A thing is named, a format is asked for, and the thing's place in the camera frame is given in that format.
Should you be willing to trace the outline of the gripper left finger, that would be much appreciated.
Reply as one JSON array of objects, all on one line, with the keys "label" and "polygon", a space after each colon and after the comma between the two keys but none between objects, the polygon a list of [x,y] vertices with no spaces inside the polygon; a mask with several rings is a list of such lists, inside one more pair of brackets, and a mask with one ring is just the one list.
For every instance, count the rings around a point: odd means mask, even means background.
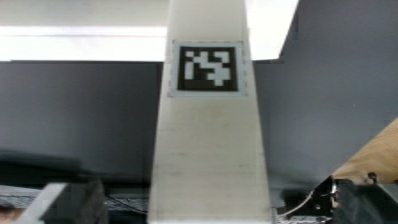
[{"label": "gripper left finger", "polygon": [[11,224],[109,224],[102,181],[50,183]]}]

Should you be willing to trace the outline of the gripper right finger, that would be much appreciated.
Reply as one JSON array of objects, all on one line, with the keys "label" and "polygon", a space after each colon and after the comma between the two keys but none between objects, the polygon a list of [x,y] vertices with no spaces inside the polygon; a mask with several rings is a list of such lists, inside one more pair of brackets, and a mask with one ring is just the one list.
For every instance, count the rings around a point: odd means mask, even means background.
[{"label": "gripper right finger", "polygon": [[379,185],[338,183],[334,224],[398,224],[398,201]]}]

